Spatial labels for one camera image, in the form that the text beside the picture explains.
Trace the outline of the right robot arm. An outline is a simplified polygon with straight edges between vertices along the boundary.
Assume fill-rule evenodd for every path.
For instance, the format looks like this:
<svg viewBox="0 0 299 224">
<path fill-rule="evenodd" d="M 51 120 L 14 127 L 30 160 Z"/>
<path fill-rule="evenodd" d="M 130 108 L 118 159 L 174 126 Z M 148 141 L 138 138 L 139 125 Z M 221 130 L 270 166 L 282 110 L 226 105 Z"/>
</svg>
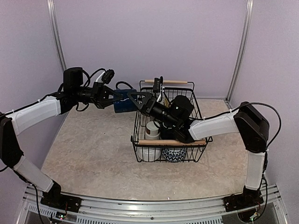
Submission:
<svg viewBox="0 0 299 224">
<path fill-rule="evenodd" d="M 128 98 L 137 110 L 151 116 L 170 129 L 179 142 L 188 144 L 210 136 L 239 133 L 248 151 L 248 168 L 243 192 L 225 198 L 225 204 L 249 207 L 262 204 L 260 191 L 266 170 L 269 122 L 250 103 L 243 102 L 238 108 L 208 118 L 195 119 L 190 115 L 194 106 L 183 95 L 176 96 L 169 107 L 159 103 L 149 92 L 129 92 Z"/>
</svg>

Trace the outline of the dark green mug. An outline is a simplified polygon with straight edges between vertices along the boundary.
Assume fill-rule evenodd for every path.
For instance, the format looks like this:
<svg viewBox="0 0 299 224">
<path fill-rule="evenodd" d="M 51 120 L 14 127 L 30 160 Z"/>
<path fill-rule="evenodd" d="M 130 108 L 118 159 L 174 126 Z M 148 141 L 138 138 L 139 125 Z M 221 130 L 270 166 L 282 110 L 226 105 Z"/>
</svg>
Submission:
<svg viewBox="0 0 299 224">
<path fill-rule="evenodd" d="M 174 129 L 173 129 L 173 125 L 165 123 L 165 122 L 162 123 L 160 138 L 162 140 L 177 140 Z"/>
</svg>

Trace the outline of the navy blue mug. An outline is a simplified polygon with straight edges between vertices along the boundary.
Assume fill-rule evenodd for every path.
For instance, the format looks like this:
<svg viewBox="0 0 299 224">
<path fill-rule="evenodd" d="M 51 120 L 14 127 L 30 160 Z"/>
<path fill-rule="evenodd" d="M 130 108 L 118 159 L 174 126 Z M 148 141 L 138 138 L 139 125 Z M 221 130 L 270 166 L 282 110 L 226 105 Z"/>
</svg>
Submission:
<svg viewBox="0 0 299 224">
<path fill-rule="evenodd" d="M 128 88 L 119 88 L 120 84 L 126 85 Z M 125 113 L 125 112 L 135 112 L 137 110 L 136 105 L 128 97 L 128 93 L 137 92 L 129 83 L 125 81 L 119 81 L 115 84 L 115 92 L 122 95 L 122 99 L 114 102 L 114 112 L 115 113 Z"/>
</svg>

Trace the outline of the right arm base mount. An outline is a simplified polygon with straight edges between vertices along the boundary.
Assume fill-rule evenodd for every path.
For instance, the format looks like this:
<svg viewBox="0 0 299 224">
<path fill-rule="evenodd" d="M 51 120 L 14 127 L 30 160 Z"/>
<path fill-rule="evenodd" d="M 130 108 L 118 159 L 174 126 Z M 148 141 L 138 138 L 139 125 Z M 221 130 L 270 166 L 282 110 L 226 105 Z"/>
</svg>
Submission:
<svg viewBox="0 0 299 224">
<path fill-rule="evenodd" d="M 232 194 L 223 198 L 223 203 L 226 212 L 242 210 L 252 206 L 258 206 L 264 203 L 260 191 L 257 193 L 241 193 Z"/>
</svg>

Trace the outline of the blue white patterned bowl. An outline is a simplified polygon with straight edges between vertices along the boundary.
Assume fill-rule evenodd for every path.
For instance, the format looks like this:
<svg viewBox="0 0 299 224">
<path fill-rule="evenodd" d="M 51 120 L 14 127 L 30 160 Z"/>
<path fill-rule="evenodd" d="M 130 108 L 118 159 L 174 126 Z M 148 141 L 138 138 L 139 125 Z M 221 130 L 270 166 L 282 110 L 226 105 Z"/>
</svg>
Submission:
<svg viewBox="0 0 299 224">
<path fill-rule="evenodd" d="M 162 150 L 162 156 L 165 160 L 172 163 L 182 162 L 185 159 L 186 153 L 186 148 L 164 148 Z"/>
</svg>

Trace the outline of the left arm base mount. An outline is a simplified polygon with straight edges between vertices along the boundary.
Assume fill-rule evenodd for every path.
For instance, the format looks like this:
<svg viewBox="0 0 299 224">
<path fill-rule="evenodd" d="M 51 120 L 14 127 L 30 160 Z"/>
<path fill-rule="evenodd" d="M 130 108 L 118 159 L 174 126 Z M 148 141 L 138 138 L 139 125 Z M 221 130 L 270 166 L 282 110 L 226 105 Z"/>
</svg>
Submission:
<svg viewBox="0 0 299 224">
<path fill-rule="evenodd" d="M 69 195 L 60 195 L 60 198 L 57 202 L 54 202 L 52 199 L 48 199 L 45 196 L 41 199 L 41 204 L 46 205 L 55 209 L 64 210 L 67 212 L 79 212 L 82 199 L 75 196 Z"/>
</svg>

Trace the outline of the white cup with wood band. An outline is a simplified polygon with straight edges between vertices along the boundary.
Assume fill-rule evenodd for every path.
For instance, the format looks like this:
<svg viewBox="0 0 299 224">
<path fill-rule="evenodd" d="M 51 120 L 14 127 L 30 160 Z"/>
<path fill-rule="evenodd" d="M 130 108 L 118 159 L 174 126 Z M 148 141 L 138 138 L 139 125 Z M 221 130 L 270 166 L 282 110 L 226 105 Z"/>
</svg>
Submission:
<svg viewBox="0 0 299 224">
<path fill-rule="evenodd" d="M 146 140 L 160 139 L 160 124 L 157 121 L 149 121 L 145 129 Z"/>
</svg>

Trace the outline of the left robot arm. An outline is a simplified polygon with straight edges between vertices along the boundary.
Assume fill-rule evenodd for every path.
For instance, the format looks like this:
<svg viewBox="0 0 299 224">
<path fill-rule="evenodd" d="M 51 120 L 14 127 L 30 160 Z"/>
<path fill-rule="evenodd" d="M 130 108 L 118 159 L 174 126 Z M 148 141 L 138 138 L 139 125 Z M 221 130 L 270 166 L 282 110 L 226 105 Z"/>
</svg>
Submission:
<svg viewBox="0 0 299 224">
<path fill-rule="evenodd" d="M 7 168 L 35 185 L 43 192 L 43 199 L 59 208 L 65 204 L 61 186 L 30 162 L 21 150 L 17 136 L 36 124 L 69 112 L 80 103 L 104 109 L 122 96 L 108 84 L 115 75 L 112 69 L 100 69 L 101 74 L 90 87 L 91 76 L 81 67 L 64 71 L 58 91 L 42 99 L 0 115 L 0 159 Z"/>
</svg>

